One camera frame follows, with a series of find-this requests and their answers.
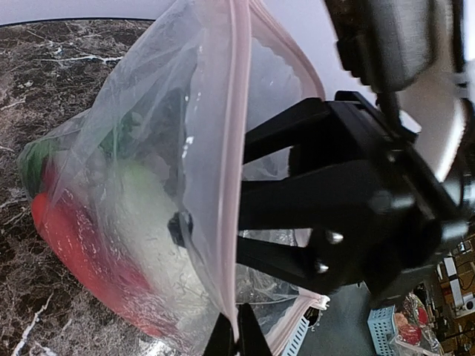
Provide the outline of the green bok choy toy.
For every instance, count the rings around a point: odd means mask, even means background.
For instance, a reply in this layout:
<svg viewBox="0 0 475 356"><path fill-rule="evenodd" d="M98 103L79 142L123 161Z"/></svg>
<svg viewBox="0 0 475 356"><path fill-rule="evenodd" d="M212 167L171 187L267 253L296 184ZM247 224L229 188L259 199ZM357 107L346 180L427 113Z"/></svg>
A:
<svg viewBox="0 0 475 356"><path fill-rule="evenodd" d="M50 155L57 149L52 140L39 140L28 143L18 158L19 174L29 197L35 197L42 187L43 170Z"/></svg>

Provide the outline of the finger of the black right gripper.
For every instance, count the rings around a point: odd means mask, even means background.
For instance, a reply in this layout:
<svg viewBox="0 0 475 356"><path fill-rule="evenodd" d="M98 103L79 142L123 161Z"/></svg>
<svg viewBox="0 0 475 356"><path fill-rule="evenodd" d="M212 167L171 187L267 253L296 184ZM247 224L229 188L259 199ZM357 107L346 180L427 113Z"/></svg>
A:
<svg viewBox="0 0 475 356"><path fill-rule="evenodd" d="M313 135L332 115L329 103L317 98L287 108L245 134L243 164L300 145L301 155L315 165L318 156L316 144L311 142Z"/></svg>

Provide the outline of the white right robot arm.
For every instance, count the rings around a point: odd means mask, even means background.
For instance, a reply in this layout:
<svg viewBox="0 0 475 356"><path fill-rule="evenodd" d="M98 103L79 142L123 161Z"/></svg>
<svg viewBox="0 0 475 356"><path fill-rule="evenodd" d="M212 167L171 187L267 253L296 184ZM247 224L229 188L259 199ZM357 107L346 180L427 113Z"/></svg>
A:
<svg viewBox="0 0 475 356"><path fill-rule="evenodd" d="M302 232L299 246L241 237L237 261L319 294L363 282L375 306L403 298L468 232L474 183L457 158L469 107L436 91L422 131L399 136L396 110L361 94L320 99L283 72L250 84L240 195L242 231Z"/></svg>

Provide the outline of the orange carrot toy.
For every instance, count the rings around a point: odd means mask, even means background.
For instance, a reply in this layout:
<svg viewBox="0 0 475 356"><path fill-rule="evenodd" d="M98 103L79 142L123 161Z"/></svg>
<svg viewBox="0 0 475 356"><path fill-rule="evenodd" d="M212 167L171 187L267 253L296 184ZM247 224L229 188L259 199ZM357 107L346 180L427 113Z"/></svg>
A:
<svg viewBox="0 0 475 356"><path fill-rule="evenodd" d="M39 235L93 296L146 334L163 335L145 308L134 305L137 297L151 291L150 284L129 259L113 258L81 205L67 194L52 202L42 192L33 198L30 209Z"/></svg>

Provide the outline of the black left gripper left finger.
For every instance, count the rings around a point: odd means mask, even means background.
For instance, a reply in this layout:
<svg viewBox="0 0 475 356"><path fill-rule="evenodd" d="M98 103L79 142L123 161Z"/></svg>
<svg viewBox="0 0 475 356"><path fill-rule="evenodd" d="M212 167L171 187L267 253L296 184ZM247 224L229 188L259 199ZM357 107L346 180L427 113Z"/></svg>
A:
<svg viewBox="0 0 475 356"><path fill-rule="evenodd" d="M207 356L235 356L236 350L231 323L219 314L207 343Z"/></svg>

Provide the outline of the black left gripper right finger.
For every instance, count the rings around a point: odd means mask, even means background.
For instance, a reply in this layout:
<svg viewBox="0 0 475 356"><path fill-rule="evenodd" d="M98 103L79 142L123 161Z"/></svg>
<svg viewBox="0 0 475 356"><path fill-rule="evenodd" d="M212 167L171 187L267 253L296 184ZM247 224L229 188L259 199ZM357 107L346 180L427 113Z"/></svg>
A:
<svg viewBox="0 0 475 356"><path fill-rule="evenodd" d="M239 306L237 325L239 329L237 352L240 356L272 356L252 307L248 303Z"/></svg>

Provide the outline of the white napa cabbage toy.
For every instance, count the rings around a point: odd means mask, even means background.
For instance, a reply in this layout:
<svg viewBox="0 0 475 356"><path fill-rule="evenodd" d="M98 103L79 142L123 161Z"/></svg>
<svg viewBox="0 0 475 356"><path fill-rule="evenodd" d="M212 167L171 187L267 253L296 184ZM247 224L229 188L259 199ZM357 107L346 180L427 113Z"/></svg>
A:
<svg viewBox="0 0 475 356"><path fill-rule="evenodd" d="M186 248L170 230L178 208L159 177L145 166L121 160L109 172L109 217L133 263L149 284L148 297L181 332L212 329L218 312L198 278Z"/></svg>

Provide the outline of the clear zip top bag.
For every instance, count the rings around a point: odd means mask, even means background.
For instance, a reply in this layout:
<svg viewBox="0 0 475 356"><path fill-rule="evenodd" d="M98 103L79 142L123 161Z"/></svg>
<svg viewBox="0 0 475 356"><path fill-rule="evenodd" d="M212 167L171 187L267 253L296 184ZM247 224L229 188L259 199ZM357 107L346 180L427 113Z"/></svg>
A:
<svg viewBox="0 0 475 356"><path fill-rule="evenodd" d="M304 313L324 310L329 298L235 261L250 84L289 72L315 81L321 98L321 80L262 1L159 1L157 9L92 106L35 140L57 144L38 194L52 202L67 194L88 212L113 258L133 262L108 214L108 172L121 160L145 166L178 208L172 221L180 227L170 232L218 316L238 334L238 308L248 303L271 353L281 355ZM218 316L208 332L181 332L147 293L134 305L160 327L158 338L201 355Z"/></svg>

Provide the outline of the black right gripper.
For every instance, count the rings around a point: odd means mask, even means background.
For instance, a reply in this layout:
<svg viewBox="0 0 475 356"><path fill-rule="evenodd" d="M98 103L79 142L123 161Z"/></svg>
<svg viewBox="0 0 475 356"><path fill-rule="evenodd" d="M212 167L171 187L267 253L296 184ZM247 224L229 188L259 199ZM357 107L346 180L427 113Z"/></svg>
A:
<svg viewBox="0 0 475 356"><path fill-rule="evenodd" d="M375 305L396 303L462 241L467 217L413 134L391 133L354 91L325 106L292 149L298 176L242 182L237 261L317 293L364 282Z"/></svg>

